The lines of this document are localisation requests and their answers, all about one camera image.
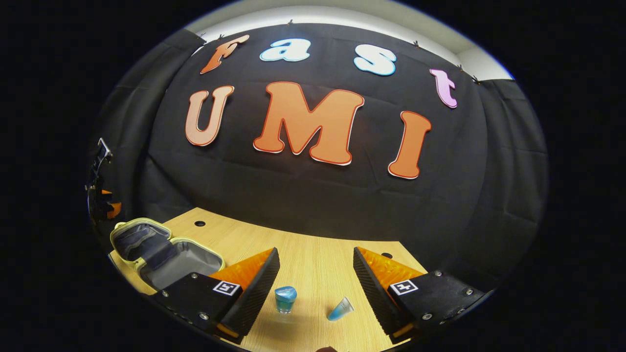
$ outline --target pink letter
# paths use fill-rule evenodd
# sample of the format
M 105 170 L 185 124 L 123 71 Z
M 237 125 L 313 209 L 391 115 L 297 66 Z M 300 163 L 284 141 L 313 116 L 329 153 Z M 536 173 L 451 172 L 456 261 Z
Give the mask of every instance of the pink letter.
M 450 88 L 454 89 L 454 82 L 452 82 L 448 75 L 441 70 L 430 70 L 431 75 L 434 76 L 435 82 L 437 82 L 437 94 L 439 99 L 443 101 L 445 105 L 450 108 L 456 108 L 456 99 L 450 95 Z

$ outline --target wooden table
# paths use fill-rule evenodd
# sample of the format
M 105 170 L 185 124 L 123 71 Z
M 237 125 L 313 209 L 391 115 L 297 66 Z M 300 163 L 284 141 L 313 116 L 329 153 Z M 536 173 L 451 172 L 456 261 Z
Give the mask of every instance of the wooden table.
M 206 225 L 195 226 L 198 220 Z M 314 352 L 328 346 L 338 352 L 373 352 L 396 346 L 382 331 L 354 273 L 354 248 L 359 246 L 379 254 L 387 252 L 395 261 L 427 272 L 396 241 L 352 241 L 295 234 L 248 224 L 200 208 L 175 217 L 165 225 L 172 230 L 173 237 L 193 239 L 219 253 L 226 266 L 272 247 L 278 248 L 278 276 L 250 333 L 239 345 L 254 352 Z M 138 291 L 156 293 L 117 253 L 113 251 L 109 257 Z M 298 293 L 291 314 L 276 311 L 274 289 L 282 286 L 293 286 Z M 328 321 L 326 317 L 344 296 L 355 311 L 338 321 Z

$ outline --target peach letter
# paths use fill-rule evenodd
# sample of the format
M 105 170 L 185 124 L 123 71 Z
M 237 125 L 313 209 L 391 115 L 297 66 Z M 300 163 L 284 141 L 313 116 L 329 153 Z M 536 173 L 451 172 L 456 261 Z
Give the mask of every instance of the peach letter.
M 207 73 L 220 66 L 220 64 L 222 63 L 222 58 L 227 58 L 230 54 L 233 53 L 233 51 L 235 51 L 237 43 L 243 43 L 244 41 L 248 40 L 248 38 L 250 38 L 250 36 L 246 34 L 245 36 L 233 39 L 228 43 L 224 43 L 215 48 L 215 54 L 213 54 L 211 60 L 207 63 L 206 66 L 204 66 L 202 71 L 200 71 L 200 74 L 202 75 L 203 73 Z
M 313 135 L 321 130 L 309 155 L 325 163 L 348 165 L 352 155 L 348 152 L 352 121 L 356 110 L 365 99 L 347 90 L 334 90 L 313 109 L 309 110 L 299 84 L 274 82 L 267 85 L 270 106 L 267 109 L 261 137 L 252 144 L 256 150 L 280 153 L 285 143 L 280 140 L 280 129 L 285 126 L 292 153 L 302 153 Z
M 208 120 L 208 127 L 204 131 L 198 128 L 198 119 L 202 103 L 207 99 L 208 92 L 205 90 L 197 91 L 189 97 L 189 111 L 187 111 L 187 122 L 185 123 L 185 134 L 189 143 L 203 147 L 213 142 L 220 131 L 226 98 L 234 90 L 235 87 L 233 86 L 221 86 L 213 91 L 215 101 Z
M 412 180 L 419 176 L 419 154 L 426 132 L 431 129 L 431 123 L 422 115 L 411 111 L 402 111 L 400 118 L 404 121 L 402 143 L 396 159 L 387 169 L 391 175 Z

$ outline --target open lunch bag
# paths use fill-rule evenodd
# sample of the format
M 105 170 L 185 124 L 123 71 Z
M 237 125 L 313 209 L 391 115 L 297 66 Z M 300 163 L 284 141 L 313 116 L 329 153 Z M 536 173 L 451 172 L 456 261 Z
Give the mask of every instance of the open lunch bag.
M 209 276 L 225 267 L 220 254 L 147 218 L 119 222 L 111 231 L 111 244 L 139 277 L 159 291 L 190 272 Z

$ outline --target black fabric backdrop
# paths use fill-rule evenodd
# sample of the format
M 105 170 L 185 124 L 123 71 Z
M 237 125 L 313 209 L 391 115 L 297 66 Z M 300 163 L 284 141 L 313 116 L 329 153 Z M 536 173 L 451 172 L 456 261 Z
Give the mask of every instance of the black fabric backdrop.
M 243 34 L 250 39 L 200 75 L 218 45 Z M 259 59 L 271 43 L 287 38 L 308 39 L 310 57 Z M 201 207 L 303 234 L 399 240 L 427 270 L 447 270 L 484 291 L 530 245 L 547 197 L 548 165 L 538 120 L 514 81 L 477 85 L 455 65 L 410 43 L 329 24 L 234 34 L 189 58 L 201 44 L 184 30 L 174 34 L 122 79 L 103 108 L 103 124 L 90 142 L 103 137 L 113 150 L 105 188 L 123 202 L 123 218 L 164 222 Z M 359 44 L 394 52 L 395 74 L 358 70 L 352 61 Z M 439 99 L 431 68 L 454 81 L 457 108 Z M 265 87 L 275 81 L 300 84 L 309 108 L 334 89 L 365 98 L 352 125 L 350 165 L 310 158 L 317 136 L 300 155 L 288 145 L 278 154 L 255 150 L 252 141 L 260 136 L 269 105 Z M 223 85 L 235 91 L 218 137 L 206 147 L 191 145 L 185 137 L 189 96 Z M 211 106 L 208 98 L 201 128 Z M 387 172 L 402 140 L 404 110 L 433 126 L 414 180 Z M 284 130 L 281 139 L 287 140 Z

